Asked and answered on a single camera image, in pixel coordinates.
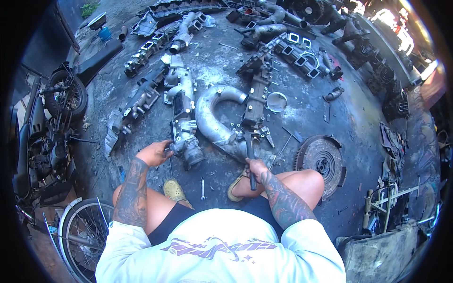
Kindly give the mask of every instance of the white vehicle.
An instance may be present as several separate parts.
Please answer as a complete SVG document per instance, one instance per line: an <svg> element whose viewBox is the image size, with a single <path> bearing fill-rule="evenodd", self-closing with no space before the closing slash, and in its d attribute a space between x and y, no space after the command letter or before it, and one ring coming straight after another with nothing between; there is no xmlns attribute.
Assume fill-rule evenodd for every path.
<svg viewBox="0 0 453 283"><path fill-rule="evenodd" d="M388 25L392 30L396 25L395 16L388 9L380 10L370 20L371 22L373 22L377 19ZM398 48L398 51L404 51L406 52L406 55L409 56L409 54L411 54L412 50L414 49L414 41L412 37L410 37L405 28L401 28L397 36L401 40L401 44L400 47Z"/></svg>

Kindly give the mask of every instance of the yellow shoe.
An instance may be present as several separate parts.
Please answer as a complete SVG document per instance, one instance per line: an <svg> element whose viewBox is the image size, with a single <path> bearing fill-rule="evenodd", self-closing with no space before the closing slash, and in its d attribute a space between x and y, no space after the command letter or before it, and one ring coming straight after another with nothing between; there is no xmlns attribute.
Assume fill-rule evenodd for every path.
<svg viewBox="0 0 453 283"><path fill-rule="evenodd" d="M238 201L242 201L242 199L244 197L235 197L231 192L233 191L233 188L235 185L237 185L237 183L239 183L239 181L243 178L243 177L247 177L247 173L246 173L246 169L244 168L244 170L242 171L242 173L239 175L239 177L236 178L236 180L234 180L234 182L229 186L228 188L228 198L230 199L230 201L234 201L234 202L238 202Z"/></svg>
<svg viewBox="0 0 453 283"><path fill-rule="evenodd" d="M164 194L166 197L176 202L185 201L190 206L190 209L195 210L190 202L186 199L183 188L181 188L180 184L178 184L178 181L176 181L175 179L168 179L167 181L165 181Z"/></svg>

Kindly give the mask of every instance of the left hand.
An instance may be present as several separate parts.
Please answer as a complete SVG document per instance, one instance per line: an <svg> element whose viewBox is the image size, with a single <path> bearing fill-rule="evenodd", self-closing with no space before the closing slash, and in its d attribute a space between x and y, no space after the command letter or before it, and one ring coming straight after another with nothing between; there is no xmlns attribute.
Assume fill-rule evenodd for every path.
<svg viewBox="0 0 453 283"><path fill-rule="evenodd" d="M139 151L135 157L143 160L150 167L159 166L174 154L172 150L164 151L171 143L173 143L171 139L152 143Z"/></svg>

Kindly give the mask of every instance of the spoked wheel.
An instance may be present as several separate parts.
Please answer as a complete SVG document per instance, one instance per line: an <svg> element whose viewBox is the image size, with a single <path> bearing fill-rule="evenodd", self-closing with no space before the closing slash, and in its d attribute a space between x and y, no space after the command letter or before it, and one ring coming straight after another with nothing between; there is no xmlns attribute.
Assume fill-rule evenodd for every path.
<svg viewBox="0 0 453 283"><path fill-rule="evenodd" d="M63 118L72 113L72 120L83 118L88 95L78 77L72 77L66 70L60 70L52 75L49 85L68 87L64 91L44 94L46 107L53 118L57 119L59 113L63 113Z"/></svg>
<svg viewBox="0 0 453 283"><path fill-rule="evenodd" d="M106 201L100 202L109 223L114 208ZM77 203L62 221L62 237L59 242L65 263L73 269L78 282L96 282L96 266L108 235L108 227L102 218L97 199Z"/></svg>

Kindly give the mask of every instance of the clutch plate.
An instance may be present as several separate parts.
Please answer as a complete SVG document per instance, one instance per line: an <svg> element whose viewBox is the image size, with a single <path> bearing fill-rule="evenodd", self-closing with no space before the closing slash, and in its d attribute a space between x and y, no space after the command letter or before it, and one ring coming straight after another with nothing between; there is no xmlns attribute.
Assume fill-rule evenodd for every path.
<svg viewBox="0 0 453 283"><path fill-rule="evenodd" d="M307 138L296 153L294 171L313 169L324 178L323 201L330 197L337 187L342 187L346 180L347 169L343 166L341 147L333 136L314 135Z"/></svg>

